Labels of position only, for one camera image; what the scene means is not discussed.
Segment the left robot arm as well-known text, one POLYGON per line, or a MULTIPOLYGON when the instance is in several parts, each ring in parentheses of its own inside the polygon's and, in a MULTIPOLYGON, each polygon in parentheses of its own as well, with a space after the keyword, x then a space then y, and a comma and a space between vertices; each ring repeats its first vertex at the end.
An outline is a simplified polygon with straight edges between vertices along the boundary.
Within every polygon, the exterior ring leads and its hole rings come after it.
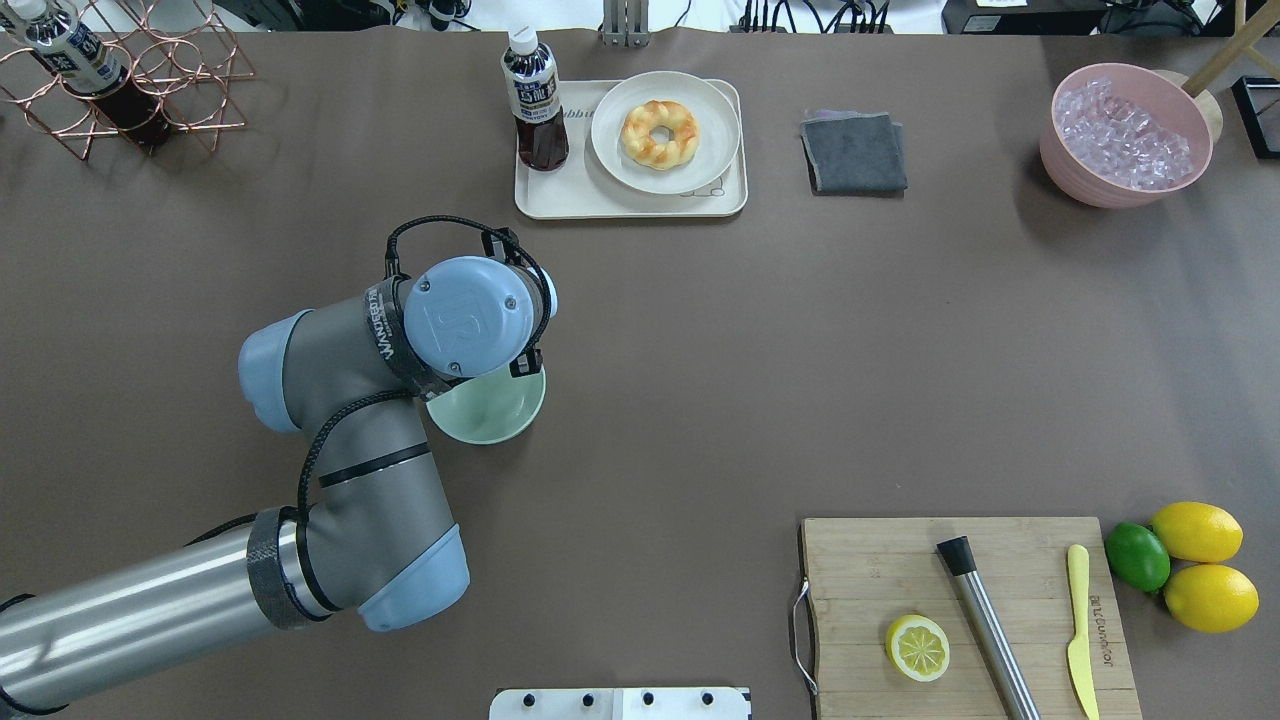
POLYGON ((511 228, 462 217, 483 254, 401 270, 401 231, 361 296, 252 333, 238 375, 256 416, 308 448, 293 503, 180 550, 3 605, 3 716, 70 702, 355 609, 374 632, 445 611, 470 571, 420 409, 494 374, 541 370, 558 299, 511 228))

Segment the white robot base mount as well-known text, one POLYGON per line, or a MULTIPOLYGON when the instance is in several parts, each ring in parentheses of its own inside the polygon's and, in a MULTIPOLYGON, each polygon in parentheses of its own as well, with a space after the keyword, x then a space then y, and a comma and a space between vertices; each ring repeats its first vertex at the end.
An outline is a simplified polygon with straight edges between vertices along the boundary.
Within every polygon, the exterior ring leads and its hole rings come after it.
POLYGON ((748 688, 730 685, 515 688, 489 719, 751 719, 748 688))

